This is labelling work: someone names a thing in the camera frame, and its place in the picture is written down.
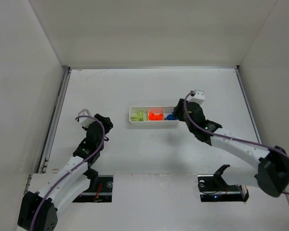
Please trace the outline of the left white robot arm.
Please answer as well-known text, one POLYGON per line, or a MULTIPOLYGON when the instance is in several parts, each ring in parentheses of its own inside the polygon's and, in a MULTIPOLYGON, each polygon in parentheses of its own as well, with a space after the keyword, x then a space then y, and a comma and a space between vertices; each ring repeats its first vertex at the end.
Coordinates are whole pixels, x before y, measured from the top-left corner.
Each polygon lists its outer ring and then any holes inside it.
POLYGON ((65 166, 36 192, 22 198, 17 225, 26 231, 53 231, 59 215, 85 190, 94 188, 98 172, 92 165, 100 157, 107 133, 113 128, 109 117, 79 114, 76 120, 86 131, 65 166))

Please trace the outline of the blue half-round lego piece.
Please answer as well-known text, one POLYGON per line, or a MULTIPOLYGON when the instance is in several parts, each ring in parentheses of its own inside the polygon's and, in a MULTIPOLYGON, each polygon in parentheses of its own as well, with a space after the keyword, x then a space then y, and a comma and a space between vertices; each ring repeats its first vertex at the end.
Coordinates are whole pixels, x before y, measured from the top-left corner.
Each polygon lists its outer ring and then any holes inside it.
POLYGON ((174 121, 174 120, 178 120, 178 118, 175 117, 173 114, 169 114, 165 117, 165 120, 174 121))

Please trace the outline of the orange round lego piece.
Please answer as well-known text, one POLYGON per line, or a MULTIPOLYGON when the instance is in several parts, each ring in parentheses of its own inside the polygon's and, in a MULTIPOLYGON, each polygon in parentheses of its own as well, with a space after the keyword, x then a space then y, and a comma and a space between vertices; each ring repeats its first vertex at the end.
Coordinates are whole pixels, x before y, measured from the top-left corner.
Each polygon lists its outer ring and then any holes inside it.
POLYGON ((149 112, 148 120, 150 120, 150 121, 162 121, 162 120, 164 120, 164 114, 163 113, 155 114, 155 113, 149 112))

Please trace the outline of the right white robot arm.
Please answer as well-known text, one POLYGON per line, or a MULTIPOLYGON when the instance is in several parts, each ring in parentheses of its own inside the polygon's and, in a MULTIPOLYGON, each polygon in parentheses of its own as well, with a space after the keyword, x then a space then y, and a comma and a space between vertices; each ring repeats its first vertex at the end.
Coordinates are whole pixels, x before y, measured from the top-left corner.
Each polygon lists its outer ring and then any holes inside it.
POLYGON ((252 167, 250 171, 243 171, 229 164, 222 165, 210 175, 209 186, 198 183, 202 191, 218 192, 234 185, 248 185, 260 188, 271 197, 287 194, 289 156, 283 148, 272 148, 231 135, 222 125, 206 119, 197 102, 180 99, 173 114, 179 121, 185 122, 198 141, 224 150, 252 167))

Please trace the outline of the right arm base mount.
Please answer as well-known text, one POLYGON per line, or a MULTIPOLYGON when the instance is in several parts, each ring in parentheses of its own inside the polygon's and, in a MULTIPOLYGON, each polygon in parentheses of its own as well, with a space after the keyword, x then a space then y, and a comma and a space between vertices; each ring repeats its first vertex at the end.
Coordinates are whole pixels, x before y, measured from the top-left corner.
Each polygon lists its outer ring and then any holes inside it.
POLYGON ((246 186, 227 184, 222 178, 230 165, 222 165, 214 174, 197 176, 201 202, 247 202, 249 192, 246 186))

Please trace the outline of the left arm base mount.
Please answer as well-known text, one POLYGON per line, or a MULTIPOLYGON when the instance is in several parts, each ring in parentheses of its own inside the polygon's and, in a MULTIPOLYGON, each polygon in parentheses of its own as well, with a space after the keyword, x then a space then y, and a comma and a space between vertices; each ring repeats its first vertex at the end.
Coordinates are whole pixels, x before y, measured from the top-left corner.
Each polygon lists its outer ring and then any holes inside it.
POLYGON ((85 172, 85 176, 90 179, 89 188, 77 196, 73 203, 111 203, 114 176, 100 175, 94 169, 85 172))

